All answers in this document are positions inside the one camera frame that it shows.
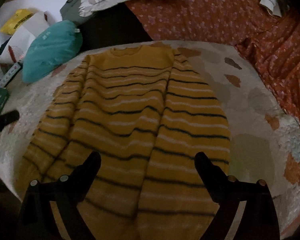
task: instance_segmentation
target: ribbed neckline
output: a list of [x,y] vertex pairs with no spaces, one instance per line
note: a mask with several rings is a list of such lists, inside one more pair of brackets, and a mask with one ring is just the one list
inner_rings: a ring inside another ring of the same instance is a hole
[[111,55],[115,57],[122,57],[122,56],[132,56],[136,53],[138,53],[141,49],[142,46],[136,47],[136,48],[125,48],[125,49],[116,49],[116,48],[111,48],[109,49],[109,52]]

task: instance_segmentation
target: white stripe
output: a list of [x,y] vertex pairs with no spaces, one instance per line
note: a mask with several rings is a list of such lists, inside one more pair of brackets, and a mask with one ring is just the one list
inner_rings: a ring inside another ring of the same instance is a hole
[[153,224],[145,224],[145,225],[141,225],[138,226],[138,229],[142,230],[142,229],[148,229],[151,228],[152,229],[157,229],[157,230],[171,230],[174,228],[197,228],[197,229],[201,229],[202,225],[198,224],[198,225],[191,225],[191,224],[170,224],[167,226],[164,225],[153,225]]
[[174,64],[174,65],[178,65],[178,66],[180,66],[181,68],[186,68],[186,66],[184,65],[184,63],[181,63],[181,62],[175,60],[173,64]]
[[162,118],[164,118],[168,121],[171,121],[171,122],[183,122],[183,123],[186,123],[187,125],[194,126],[194,127],[203,127],[203,128],[205,128],[205,127],[219,127],[219,128],[228,129],[228,127],[226,125],[223,125],[223,124],[193,123],[193,122],[188,122],[187,120],[182,119],[182,118],[173,119],[173,118],[170,118],[169,116],[166,116],[166,115],[164,115]]
[[99,114],[97,111],[91,110],[89,108],[80,109],[79,112],[88,112],[88,113],[92,113],[92,114],[96,114],[96,115]]
[[56,99],[64,99],[64,100],[69,100],[70,98],[79,98],[78,95],[69,95],[69,96],[64,96],[64,97],[56,97]]
[[104,104],[103,106],[113,107],[113,106],[119,106],[121,104],[131,104],[131,103],[137,103],[137,102],[146,102],[146,101],[149,101],[151,99],[157,100],[163,106],[162,101],[159,98],[157,98],[157,97],[149,97],[149,98],[141,98],[141,99],[131,99],[131,100],[122,100],[122,101],[120,101],[118,103],[115,103],[115,104],[108,104],[108,105]]
[[193,201],[193,202],[212,202],[211,198],[197,198],[197,197],[186,197],[180,195],[171,195],[171,194],[156,194],[152,192],[141,192],[140,197],[148,198],[159,198],[166,200],[180,200],[180,201]]
[[171,101],[170,99],[167,99],[166,102],[169,102],[172,105],[184,105],[184,106],[190,106],[190,107],[193,107],[193,108],[221,108],[221,106],[218,106],[218,105],[198,106],[198,105],[191,105],[191,104],[188,104],[188,103],[185,103],[185,102],[174,102],[174,101]]
[[76,131],[76,132],[79,132],[79,133],[83,133],[83,134],[86,134],[86,135],[89,135],[99,141],[102,141],[102,142],[105,142],[111,146],[115,146],[115,147],[118,147],[118,148],[121,148],[121,149],[127,149],[129,146],[131,145],[139,145],[139,146],[143,146],[143,147],[153,147],[154,143],[153,142],[144,142],[144,141],[140,141],[140,140],[133,140],[131,142],[129,142],[127,145],[120,145],[118,144],[116,141],[114,140],[111,140],[107,137],[103,137],[99,134],[95,134],[95,133],[91,133],[85,129],[82,129],[82,128],[74,128],[73,131]]
[[98,74],[100,76],[104,76],[104,75],[107,75],[105,77],[112,77],[114,74],[117,74],[117,75],[129,75],[131,73],[140,73],[140,74],[153,74],[153,75],[156,75],[158,74],[158,72],[165,72],[167,71],[168,69],[153,69],[153,70],[149,70],[149,69],[129,69],[129,70],[124,70],[124,71],[116,71],[116,72],[109,72],[110,70],[108,70],[107,72],[102,72],[100,71]]
[[120,78],[120,80],[112,80],[112,81],[108,81],[108,80],[104,80],[102,81],[103,83],[106,83],[106,84],[111,84],[111,83],[119,83],[119,82],[127,82],[127,81],[131,81],[131,80],[147,80],[149,78],[156,78],[158,79],[160,77],[160,74],[158,76],[155,76],[155,77],[132,77],[132,78]]
[[183,89],[183,90],[188,90],[188,91],[193,91],[193,92],[213,92],[211,89],[193,89],[193,88],[185,88],[185,87],[177,87],[177,86],[169,86],[170,88],[178,88],[178,89]]
[[[86,84],[88,85],[90,82],[93,82],[93,80],[89,79]],[[116,89],[116,90],[111,90],[111,91],[108,91],[108,89],[105,89],[104,87],[102,87],[100,84],[98,83],[95,83],[93,82],[93,85],[98,85],[101,87],[100,90],[102,90],[102,93],[103,94],[112,94],[114,92],[120,92],[120,94],[123,94],[123,93],[128,93],[128,92],[131,92],[131,91],[144,91],[144,90],[148,90],[149,91],[149,88],[133,88],[133,89],[129,89],[129,90],[123,90],[123,89]],[[162,84],[161,82],[157,82],[157,83],[154,83],[154,84],[149,84],[151,85],[151,89],[154,89],[155,86],[161,86],[163,87],[164,89],[166,88],[166,83]]]
[[190,145],[188,143],[186,143],[185,141],[179,141],[179,140],[175,140],[171,137],[165,136],[163,134],[159,134],[157,136],[157,138],[161,138],[167,142],[173,143],[173,144],[181,144],[187,148],[190,149],[199,149],[199,150],[213,150],[213,151],[225,151],[225,152],[230,152],[230,150],[228,148],[225,147],[220,147],[220,146],[208,146],[208,145]]
[[89,194],[93,195],[93,200],[98,201],[97,198],[101,199],[111,199],[112,201],[115,202],[120,202],[124,203],[125,205],[128,206],[134,206],[135,205],[135,200],[133,198],[124,198],[122,194],[116,195],[116,194],[111,194],[109,192],[104,192],[101,189],[97,187],[91,187],[91,190],[89,190]]
[[188,173],[192,173],[192,174],[198,173],[196,169],[189,169],[185,166],[180,166],[180,165],[164,164],[164,163],[159,163],[159,162],[155,162],[155,161],[150,161],[149,165],[157,167],[159,169],[163,169],[163,170],[184,171],[184,172],[188,172]]
[[70,107],[65,107],[65,108],[60,108],[60,109],[49,109],[49,112],[60,112],[60,111],[68,111],[68,110],[73,111],[72,108],[70,108]]
[[201,76],[191,76],[191,75],[185,75],[185,74],[178,74],[178,73],[175,73],[175,72],[171,72],[171,74],[173,75],[176,75],[176,76],[180,76],[180,77],[189,77],[189,78],[195,78],[195,79],[201,79],[202,80],[202,77]]
[[68,128],[68,126],[62,125],[62,124],[51,124],[51,123],[47,123],[47,122],[41,122],[41,124],[50,126],[50,127],[54,127],[54,128]]
[[[139,117],[139,120],[145,120],[147,122],[152,122],[152,123],[155,123],[155,124],[158,124],[159,123],[159,120],[155,119],[155,118],[148,118],[146,116],[140,116]],[[128,125],[135,125],[136,123],[138,122],[138,120],[134,121],[134,122],[116,122],[116,121],[113,121],[113,122],[109,122],[108,124],[109,125],[122,125],[122,126],[128,126]]]
[[61,87],[62,89],[67,89],[67,88],[77,88],[78,86],[81,86],[80,83],[78,83],[77,85],[72,85],[72,86],[64,86],[64,87]]
[[53,143],[52,141],[46,140],[44,138],[42,138],[42,136],[36,136],[35,139],[37,139],[38,141],[47,144],[48,146],[53,146],[59,150],[61,150],[63,147],[59,144]]
[[139,174],[139,175],[144,175],[145,171],[143,170],[126,170],[126,169],[121,169],[121,168],[117,168],[117,167],[113,167],[113,166],[103,166],[102,167],[103,170],[111,170],[111,171],[117,171],[117,172],[121,172],[124,174]]

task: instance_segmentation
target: sweater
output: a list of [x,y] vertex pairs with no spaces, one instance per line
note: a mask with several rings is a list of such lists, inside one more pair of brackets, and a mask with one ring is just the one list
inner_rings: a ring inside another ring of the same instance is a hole
[[227,172],[229,137],[219,101],[178,50],[110,49],[86,56],[56,90],[15,187],[24,196],[31,180],[55,181],[97,151],[101,168],[77,206],[96,239],[197,240],[218,205],[194,156]]

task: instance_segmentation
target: yellow bag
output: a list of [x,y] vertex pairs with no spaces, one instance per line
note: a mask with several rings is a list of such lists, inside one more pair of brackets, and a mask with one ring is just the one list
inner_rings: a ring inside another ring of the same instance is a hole
[[0,28],[0,32],[13,35],[16,29],[28,20],[33,13],[28,9],[19,9],[16,13]]

